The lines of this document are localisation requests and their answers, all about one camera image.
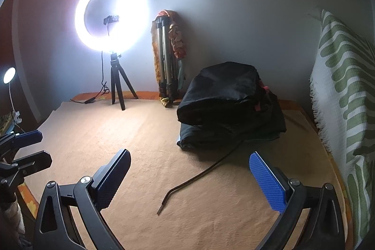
desk lamp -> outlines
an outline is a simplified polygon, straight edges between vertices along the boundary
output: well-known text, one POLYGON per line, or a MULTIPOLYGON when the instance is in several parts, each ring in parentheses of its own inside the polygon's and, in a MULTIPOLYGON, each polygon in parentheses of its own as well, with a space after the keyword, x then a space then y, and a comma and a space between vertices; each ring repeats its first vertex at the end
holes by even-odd
POLYGON ((16 69, 14 67, 10 67, 4 75, 3 82, 4 84, 9 84, 9 97, 11 99, 12 110, 13 110, 12 116, 13 116, 14 123, 17 125, 22 122, 22 119, 19 117, 19 112, 14 110, 12 94, 11 94, 11 81, 13 80, 15 75, 16 75, 16 69))

black clamp jaw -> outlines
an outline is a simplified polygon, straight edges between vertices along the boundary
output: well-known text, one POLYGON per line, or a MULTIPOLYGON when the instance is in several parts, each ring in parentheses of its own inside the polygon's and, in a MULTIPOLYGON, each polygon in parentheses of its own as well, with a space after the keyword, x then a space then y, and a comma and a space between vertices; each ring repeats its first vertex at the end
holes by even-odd
POLYGON ((274 210, 280 216, 256 250, 282 250, 288 242, 303 209, 310 208, 294 250, 343 250, 344 225, 333 185, 321 188, 304 186, 297 179, 287 179, 278 168, 255 152, 250 170, 274 210))
POLYGON ((109 206, 131 165, 130 153, 122 149, 93 177, 76 184, 47 183, 37 214, 33 248, 83 250, 70 206, 78 207, 87 232, 97 249, 123 250, 100 214, 109 206))
MULTIPOLYGON (((20 148, 42 141, 39 131, 15 135, 10 134, 0 138, 0 159, 7 160, 14 156, 20 148)), ((0 202, 12 203, 16 201, 16 189, 24 183, 25 177, 51 166, 50 154, 41 151, 23 158, 11 161, 10 164, 0 163, 0 202)))

mini tripod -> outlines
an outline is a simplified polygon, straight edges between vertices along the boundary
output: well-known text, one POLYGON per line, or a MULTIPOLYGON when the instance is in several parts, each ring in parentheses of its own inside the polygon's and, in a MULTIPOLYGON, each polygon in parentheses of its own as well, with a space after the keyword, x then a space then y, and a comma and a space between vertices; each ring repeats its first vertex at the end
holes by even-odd
MULTIPOLYGON (((108 17, 104 19, 104 25, 107 26, 108 36, 109 36, 109 24, 117 23, 118 21, 119 21, 118 15, 109 15, 108 17)), ((132 92, 133 96, 136 99, 138 99, 138 96, 136 92, 134 91, 132 84, 130 84, 130 81, 128 77, 126 76, 124 69, 120 65, 120 61, 119 61, 120 57, 121 57, 121 54, 117 55, 117 53, 115 52, 112 52, 111 54, 111 94, 112 94, 112 104, 115 104, 115 101, 116 101, 115 88, 116 88, 117 95, 119 96, 121 109, 125 110, 124 96, 122 95, 122 89, 121 89, 120 73, 121 73, 122 78, 125 80, 127 86, 129 87, 130 91, 132 92)))

blue clamp pad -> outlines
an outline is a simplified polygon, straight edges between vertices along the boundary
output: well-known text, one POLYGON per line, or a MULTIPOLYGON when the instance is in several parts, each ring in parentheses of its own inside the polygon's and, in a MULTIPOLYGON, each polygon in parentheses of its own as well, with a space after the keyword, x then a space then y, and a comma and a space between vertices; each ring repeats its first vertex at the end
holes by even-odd
POLYGON ((284 212, 287 204, 286 190, 258 152, 251 154, 249 166, 271 208, 284 212))

lamp head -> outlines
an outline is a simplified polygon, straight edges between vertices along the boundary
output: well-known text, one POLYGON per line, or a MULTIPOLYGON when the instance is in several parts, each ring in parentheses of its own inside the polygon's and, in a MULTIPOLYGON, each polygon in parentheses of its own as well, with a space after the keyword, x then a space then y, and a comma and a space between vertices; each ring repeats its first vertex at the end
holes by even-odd
POLYGON ((11 80, 13 80, 15 74, 16 69, 14 67, 9 68, 4 75, 4 84, 8 84, 11 80))

